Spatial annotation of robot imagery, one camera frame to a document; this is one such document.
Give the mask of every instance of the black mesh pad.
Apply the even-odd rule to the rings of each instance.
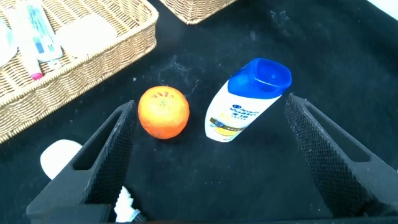
[[[334,216],[397,214],[395,170],[307,100],[290,94],[285,115]]]
[[[40,220],[51,209],[84,204],[114,207],[126,176],[136,122],[133,101],[117,108],[30,203],[28,217]]]
[[[118,200],[132,151],[136,128],[136,108],[130,103],[121,113],[103,153],[98,157],[98,165],[88,182],[81,203],[104,203],[115,205]]]

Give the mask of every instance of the basket rim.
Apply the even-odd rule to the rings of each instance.
[[[225,7],[229,6],[230,4],[236,2],[237,0],[229,0],[226,4],[223,5],[223,7],[217,9],[216,11],[213,11],[211,13],[205,14],[203,17],[199,19],[187,19],[183,14],[178,13],[173,7],[169,6],[165,0],[159,0],[167,9],[169,9],[177,18],[179,18],[182,22],[186,23],[186,25],[196,25],[205,19],[209,18],[210,16],[214,15],[218,11],[224,9]]]
[[[143,22],[142,24],[138,25],[137,27],[133,27],[131,30],[127,31],[125,34],[122,34],[116,38],[115,41],[113,41],[111,44],[109,44],[106,48],[101,49],[93,54],[90,54],[89,56],[79,59],[73,63],[70,63],[66,66],[63,66],[59,69],[56,69],[55,71],[52,71],[50,73],[45,74],[40,80],[34,81],[25,87],[21,88],[20,90],[14,90],[10,93],[6,93],[4,96],[0,97],[0,108],[3,106],[8,105],[9,103],[12,103],[14,101],[19,100],[20,98],[28,95],[29,93],[37,90],[38,88],[49,84],[56,78],[60,77],[61,75],[64,75],[68,73],[70,70],[73,70],[76,67],[82,66],[86,62],[90,62],[94,60],[95,58],[99,57],[102,55],[104,52],[107,52],[108,50],[112,49],[113,47],[117,46],[118,44],[125,42],[128,40],[130,37],[140,33],[144,29],[154,25],[156,21],[159,18],[159,12],[156,10],[156,8],[149,3],[147,0],[140,0],[141,3],[147,7],[150,12],[152,13],[152,16],[148,18],[147,21]]]

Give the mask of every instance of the white object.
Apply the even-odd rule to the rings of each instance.
[[[285,66],[262,58],[252,60],[223,85],[210,103],[205,118],[207,137],[232,141],[291,83]]]
[[[7,64],[18,51],[14,36],[14,32],[7,27],[6,22],[0,19],[0,67]]]
[[[118,33],[109,22],[96,14],[77,19],[57,31],[62,48],[75,57],[87,57],[116,40]]]
[[[133,198],[131,198],[131,194],[125,187],[122,187],[118,201],[116,202],[116,206],[114,208],[114,211],[117,214],[116,222],[132,222],[132,220],[140,213],[138,209],[133,209],[131,207],[132,202]]]
[[[81,149],[81,144],[62,139],[51,144],[40,156],[43,171],[54,179]]]
[[[48,62],[63,56],[61,46],[55,41],[55,34],[39,0],[17,1],[19,22],[24,31],[25,44],[32,56],[40,62]]]
[[[33,56],[32,45],[29,44],[27,36],[23,31],[23,27],[19,22],[17,11],[14,8],[8,8],[4,11],[10,23],[17,45],[19,45],[19,51],[21,52],[22,64],[28,71],[29,75],[34,79],[40,79],[43,77],[42,71],[40,70],[39,62]]]
[[[384,11],[394,19],[398,20],[398,1],[397,0],[368,0],[370,3]]]

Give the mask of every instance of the bottle label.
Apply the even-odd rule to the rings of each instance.
[[[244,128],[235,128],[232,126],[228,126],[223,124],[221,121],[218,121],[215,118],[210,118],[210,126],[214,128],[214,130],[224,136],[227,139],[234,139],[240,132],[242,132],[246,127]]]

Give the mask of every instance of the blue bottle cap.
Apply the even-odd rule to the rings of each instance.
[[[229,79],[228,91],[234,95],[272,99],[283,94],[292,84],[292,74],[284,65],[255,58]]]

